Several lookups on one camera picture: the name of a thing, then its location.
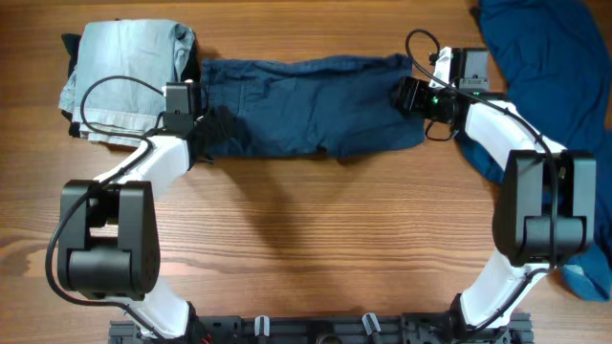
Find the dark navy shorts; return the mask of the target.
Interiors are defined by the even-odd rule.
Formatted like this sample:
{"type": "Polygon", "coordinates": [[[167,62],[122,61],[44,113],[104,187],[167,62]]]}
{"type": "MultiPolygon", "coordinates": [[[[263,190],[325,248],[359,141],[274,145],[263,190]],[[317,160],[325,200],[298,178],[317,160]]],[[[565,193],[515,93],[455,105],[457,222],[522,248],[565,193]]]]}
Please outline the dark navy shorts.
{"type": "Polygon", "coordinates": [[[402,54],[340,55],[296,63],[206,60],[204,105],[232,121],[213,157],[333,158],[412,148],[425,139],[420,116],[394,106],[411,72],[402,54]]]}

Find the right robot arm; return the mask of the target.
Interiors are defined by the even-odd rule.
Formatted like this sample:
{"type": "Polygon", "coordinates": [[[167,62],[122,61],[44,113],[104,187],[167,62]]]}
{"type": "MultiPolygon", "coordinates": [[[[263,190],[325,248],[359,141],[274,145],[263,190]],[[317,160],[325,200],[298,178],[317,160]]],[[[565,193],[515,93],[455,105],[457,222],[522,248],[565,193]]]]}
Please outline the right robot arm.
{"type": "Polygon", "coordinates": [[[484,49],[444,48],[427,79],[401,78],[396,108],[449,125],[503,171],[492,218],[495,249],[450,310],[455,336],[506,326],[542,277],[593,242],[596,162],[543,136],[508,98],[489,89],[484,49]]]}

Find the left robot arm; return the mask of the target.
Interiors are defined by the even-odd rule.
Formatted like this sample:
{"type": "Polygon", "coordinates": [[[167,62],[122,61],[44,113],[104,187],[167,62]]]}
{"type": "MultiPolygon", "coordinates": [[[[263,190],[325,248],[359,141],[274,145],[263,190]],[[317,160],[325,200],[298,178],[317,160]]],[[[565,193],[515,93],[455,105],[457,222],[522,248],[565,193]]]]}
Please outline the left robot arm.
{"type": "Polygon", "coordinates": [[[118,308],[126,320],[109,329],[112,343],[209,343],[210,330],[193,305],[163,280],[155,201],[199,160],[227,139],[234,121],[206,115],[202,87],[169,82],[154,127],[140,147],[92,180],[62,189],[60,218],[47,247],[50,288],[79,306],[118,308]]]}

